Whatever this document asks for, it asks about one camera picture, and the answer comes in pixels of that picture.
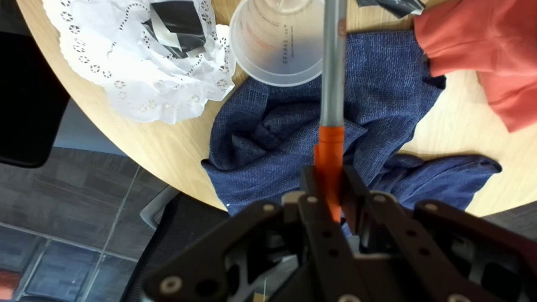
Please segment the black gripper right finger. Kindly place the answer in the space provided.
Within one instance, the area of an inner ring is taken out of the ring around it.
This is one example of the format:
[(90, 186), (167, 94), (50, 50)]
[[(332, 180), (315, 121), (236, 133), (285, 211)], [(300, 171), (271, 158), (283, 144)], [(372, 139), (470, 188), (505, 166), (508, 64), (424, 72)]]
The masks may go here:
[(537, 302), (537, 243), (436, 200), (404, 210), (342, 168), (340, 208), (362, 253), (402, 260), (433, 302)]

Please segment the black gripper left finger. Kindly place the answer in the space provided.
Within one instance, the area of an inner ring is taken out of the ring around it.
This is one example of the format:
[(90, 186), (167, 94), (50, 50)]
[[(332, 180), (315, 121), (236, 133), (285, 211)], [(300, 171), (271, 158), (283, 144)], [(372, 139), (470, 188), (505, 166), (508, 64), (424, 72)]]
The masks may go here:
[(275, 205), (255, 201), (198, 238), (142, 282), (144, 302), (248, 302), (292, 262), (268, 302), (364, 302), (355, 260), (327, 195), (340, 175), (308, 168), (302, 190)]

